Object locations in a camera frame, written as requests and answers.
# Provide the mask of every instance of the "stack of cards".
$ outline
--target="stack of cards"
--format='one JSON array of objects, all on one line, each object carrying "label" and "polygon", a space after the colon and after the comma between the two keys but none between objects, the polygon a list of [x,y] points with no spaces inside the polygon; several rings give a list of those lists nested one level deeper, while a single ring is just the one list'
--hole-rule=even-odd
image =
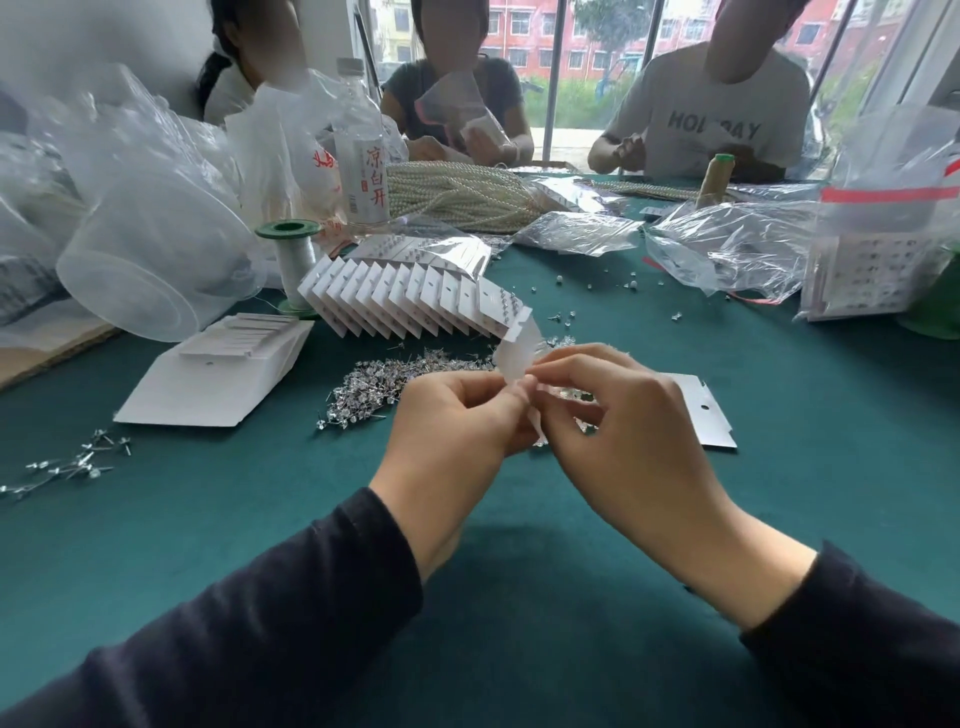
[{"label": "stack of cards", "polygon": [[300,294],[341,337],[407,334],[454,329],[505,338],[530,309],[486,279],[420,263],[377,262],[324,255],[303,279]]}]

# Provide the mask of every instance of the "hand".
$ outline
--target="hand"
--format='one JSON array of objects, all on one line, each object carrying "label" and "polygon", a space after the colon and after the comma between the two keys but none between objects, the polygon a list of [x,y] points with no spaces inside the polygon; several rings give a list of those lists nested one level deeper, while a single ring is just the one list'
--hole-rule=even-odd
[{"label": "hand", "polygon": [[410,544],[423,581],[452,555],[504,458],[537,442],[527,417],[536,387],[531,376],[508,387],[495,372],[444,372],[403,390],[370,487]]},{"label": "hand", "polygon": [[621,141],[613,154],[627,172],[639,172],[647,164],[647,148],[643,136],[638,133]]},{"label": "hand", "polygon": [[514,143],[497,146],[483,130],[468,129],[464,134],[464,144],[474,162],[484,167],[494,167],[497,164],[513,164],[518,155]]},{"label": "hand", "polygon": [[407,142],[410,161],[446,161],[446,147],[432,136]]},{"label": "hand", "polygon": [[[599,344],[554,350],[529,374],[594,395],[538,391],[543,430],[593,510],[661,566],[743,629],[798,589],[816,553],[733,504],[671,378]],[[597,434],[583,434],[574,417]]]}]

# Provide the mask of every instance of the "dark sleeve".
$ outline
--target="dark sleeve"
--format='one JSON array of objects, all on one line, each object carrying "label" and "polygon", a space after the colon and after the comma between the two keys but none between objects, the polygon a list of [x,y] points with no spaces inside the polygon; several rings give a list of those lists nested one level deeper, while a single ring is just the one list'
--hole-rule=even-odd
[{"label": "dark sleeve", "polygon": [[365,489],[125,643],[94,650],[0,726],[319,725],[421,602],[410,547]]},{"label": "dark sleeve", "polygon": [[960,724],[960,626],[829,544],[800,589],[741,639],[814,725]]}]

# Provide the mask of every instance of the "water bottle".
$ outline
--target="water bottle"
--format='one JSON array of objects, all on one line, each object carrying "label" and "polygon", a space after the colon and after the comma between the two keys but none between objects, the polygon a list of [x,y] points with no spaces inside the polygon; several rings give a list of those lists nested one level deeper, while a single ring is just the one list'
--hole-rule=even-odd
[{"label": "water bottle", "polygon": [[337,73],[349,91],[345,112],[333,130],[347,221],[361,230],[376,228],[390,220],[380,109],[367,91],[362,60],[338,59]]}]

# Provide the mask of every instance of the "green table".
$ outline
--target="green table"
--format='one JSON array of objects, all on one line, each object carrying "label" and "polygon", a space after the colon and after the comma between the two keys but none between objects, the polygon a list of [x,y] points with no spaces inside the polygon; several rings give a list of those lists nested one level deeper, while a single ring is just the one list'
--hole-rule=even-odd
[{"label": "green table", "polygon": [[[737,501],[960,619],[960,349],[889,319],[812,326],[791,321],[795,303],[708,299],[642,258],[514,248],[489,275],[516,287],[547,335],[703,377],[739,444],[711,455]],[[638,292],[623,288],[633,271]],[[570,310],[571,329],[547,321]],[[356,360],[413,349],[395,346],[317,325],[235,429],[128,428],[133,456],[113,473],[0,504],[0,706],[365,485],[390,422],[313,427]],[[0,396],[0,477],[75,451],[163,350],[124,335]],[[503,469],[423,614],[333,724],[769,728],[789,715],[733,628],[601,523],[538,450]]]}]

